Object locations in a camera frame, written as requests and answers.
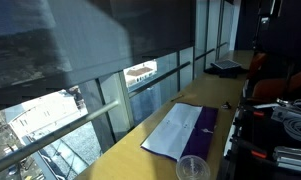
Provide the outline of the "purple covered book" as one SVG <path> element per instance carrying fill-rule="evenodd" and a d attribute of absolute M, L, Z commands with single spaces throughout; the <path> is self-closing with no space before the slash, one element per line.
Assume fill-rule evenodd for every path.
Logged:
<path fill-rule="evenodd" d="M 141 147 L 176 161 L 185 155 L 206 160 L 217 115 L 217 108 L 176 103 Z"/>

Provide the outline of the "pencil on counter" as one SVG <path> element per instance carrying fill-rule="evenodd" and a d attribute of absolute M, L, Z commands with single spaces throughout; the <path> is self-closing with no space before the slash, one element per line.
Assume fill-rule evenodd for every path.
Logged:
<path fill-rule="evenodd" d="M 171 99 L 170 102 L 174 102 L 175 100 L 178 100 L 182 97 L 184 97 L 184 95 L 179 95 L 178 97 L 175 97 L 175 98 Z"/>

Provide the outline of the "metal window handrail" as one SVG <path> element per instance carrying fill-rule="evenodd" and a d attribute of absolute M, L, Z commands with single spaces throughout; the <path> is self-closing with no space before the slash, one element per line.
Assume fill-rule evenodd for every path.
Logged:
<path fill-rule="evenodd" d="M 149 81 L 147 84 L 143 85 L 142 87 L 139 87 L 139 88 L 135 89 L 134 91 L 129 92 L 128 97 L 132 98 L 132 97 L 138 95 L 139 93 L 141 93 L 148 87 L 159 83 L 160 81 L 166 79 L 167 77 L 169 77 L 175 73 L 179 73 L 179 71 L 181 71 L 183 68 L 185 68 L 187 66 L 190 66 L 190 64 L 191 64 L 191 62 L 188 61 L 188 62 L 172 69 L 171 71 L 159 76 L 158 78 Z M 213 90 L 213 89 L 216 90 L 216 88 L 218 88 L 217 86 L 220 86 L 220 83 L 219 83 L 219 85 L 217 84 L 218 80 L 220 80 L 220 79 L 218 79 L 217 76 L 208 74 L 208 75 L 201 75 L 197 79 L 194 79 L 191 83 L 193 84 L 192 86 L 198 86 L 197 89 L 198 88 L 200 89 L 200 87 L 201 87 L 201 89 L 203 89 L 204 88 L 203 84 L 205 83 L 205 85 L 209 85 L 209 86 L 206 86 L 205 90 Z M 90 114 L 87 114 L 85 116 L 82 116 L 80 118 L 77 118 L 73 122 L 70 122 L 70 123 L 62 126 L 59 129 L 52 131 L 51 133 L 48 133 L 47 135 L 43 136 L 42 138 L 39 138 L 38 140 L 30 143 L 29 145 L 26 145 L 25 147 L 13 152 L 12 154 L 10 154 L 6 157 L 3 157 L 2 159 L 0 159 L 0 172 L 14 164 L 17 164 L 22 159 L 32 155 L 33 153 L 46 147 L 47 145 L 51 144 L 52 142 L 62 138 L 63 136 L 80 128 L 81 126 L 85 125 L 86 123 L 107 113 L 108 111 L 112 110 L 113 108 L 116 108 L 120 104 L 122 105 L 122 103 L 123 102 L 119 102 L 119 99 L 115 99 L 115 100 L 107 103 L 106 105 L 102 106 L 100 109 L 98 109 Z"/>

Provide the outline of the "small black clip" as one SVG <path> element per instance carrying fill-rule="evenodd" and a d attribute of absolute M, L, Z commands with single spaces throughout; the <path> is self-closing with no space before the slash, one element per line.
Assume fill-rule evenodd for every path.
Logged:
<path fill-rule="evenodd" d="M 231 104 L 229 102 L 225 102 L 223 105 L 221 105 L 221 108 L 229 110 L 229 109 L 232 108 L 232 106 L 231 106 Z"/>

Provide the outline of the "clear plastic cup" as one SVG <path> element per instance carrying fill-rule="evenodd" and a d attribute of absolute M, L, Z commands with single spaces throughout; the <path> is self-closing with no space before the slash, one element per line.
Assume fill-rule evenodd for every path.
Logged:
<path fill-rule="evenodd" d="M 176 164 L 178 180 L 210 180 L 210 167 L 202 158 L 186 155 Z"/>

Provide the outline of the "orange chair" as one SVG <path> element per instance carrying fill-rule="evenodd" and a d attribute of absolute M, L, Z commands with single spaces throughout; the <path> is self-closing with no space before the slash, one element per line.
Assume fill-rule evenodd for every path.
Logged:
<path fill-rule="evenodd" d="M 253 56 L 252 61 L 250 63 L 249 72 L 247 75 L 248 79 L 251 79 L 258 72 L 262 64 L 265 62 L 266 56 L 267 56 L 266 53 L 257 53 L 256 55 Z"/>
<path fill-rule="evenodd" d="M 301 71 L 293 75 L 290 80 L 284 78 L 260 80 L 254 86 L 251 100 L 270 102 L 277 98 L 292 95 L 298 90 L 301 90 Z"/>

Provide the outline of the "black perforated robot table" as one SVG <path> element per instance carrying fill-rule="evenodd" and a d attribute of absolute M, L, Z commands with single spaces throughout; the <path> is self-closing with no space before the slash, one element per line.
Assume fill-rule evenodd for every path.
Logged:
<path fill-rule="evenodd" d="M 278 167 L 273 159 L 274 148 L 301 148 L 284 126 L 270 118 L 271 110 L 255 115 L 245 110 L 234 121 L 230 149 L 222 159 L 216 180 L 301 180 L 301 172 Z"/>

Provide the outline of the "dark roller window blind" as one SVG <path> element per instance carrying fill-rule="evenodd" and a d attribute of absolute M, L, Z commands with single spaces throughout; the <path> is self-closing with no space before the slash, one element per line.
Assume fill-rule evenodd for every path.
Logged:
<path fill-rule="evenodd" d="M 195 0 L 0 0 L 0 110 L 191 47 Z"/>

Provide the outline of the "silver aluminium rail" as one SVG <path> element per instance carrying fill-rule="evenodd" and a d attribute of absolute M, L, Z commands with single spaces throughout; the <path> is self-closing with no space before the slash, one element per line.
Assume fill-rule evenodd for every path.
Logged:
<path fill-rule="evenodd" d="M 279 167 L 301 172 L 301 149 L 277 146 L 273 158 Z"/>

